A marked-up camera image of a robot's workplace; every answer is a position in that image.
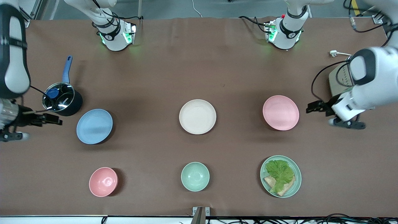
green bowl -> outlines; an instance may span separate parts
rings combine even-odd
[[[187,164],[181,172],[181,182],[190,191],[205,189],[210,181],[210,173],[205,165],[199,162]]]
[[[265,165],[272,160],[283,160],[286,161],[287,164],[292,168],[293,172],[295,173],[296,176],[296,181],[293,183],[293,186],[281,197],[277,193],[272,193],[271,192],[271,187],[267,184],[267,182],[264,180],[265,177],[269,176],[269,173],[267,172],[267,169],[265,168]],[[278,197],[278,198],[288,198],[293,196],[297,191],[300,189],[301,186],[301,172],[297,164],[291,160],[290,158],[283,156],[283,155],[274,155],[271,156],[270,158],[266,159],[261,166],[260,169],[260,179],[261,183],[263,184],[264,188],[270,193],[271,195]]]

white plate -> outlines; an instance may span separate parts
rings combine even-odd
[[[195,135],[210,131],[216,123],[216,118],[216,110],[205,100],[191,100],[179,112],[182,128]]]
[[[108,111],[94,109],[85,113],[77,123],[77,137],[86,144],[97,144],[108,137],[112,131],[113,120]]]

lettuce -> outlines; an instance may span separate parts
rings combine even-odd
[[[295,175],[292,168],[283,160],[271,160],[265,165],[267,172],[273,178],[275,178],[275,186],[272,187],[271,192],[280,192],[283,190],[283,186],[292,181]]]

toast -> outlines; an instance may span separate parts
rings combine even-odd
[[[267,184],[268,184],[270,187],[274,187],[274,186],[275,186],[275,183],[276,183],[275,178],[273,178],[273,177],[271,177],[271,176],[268,176],[268,177],[264,178],[264,180],[267,182]],[[290,181],[289,183],[285,184],[285,185],[283,186],[283,190],[277,192],[277,194],[278,194],[279,196],[282,197],[282,196],[293,186],[293,183],[294,183],[295,181],[296,181],[296,176],[293,176],[292,181]]]

pink bowl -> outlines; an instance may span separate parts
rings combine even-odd
[[[279,131],[287,131],[296,126],[299,121],[299,109],[288,97],[271,96],[264,103],[263,115],[265,121]]]
[[[117,174],[109,167],[99,168],[91,175],[88,186],[93,195],[108,196],[117,186]]]

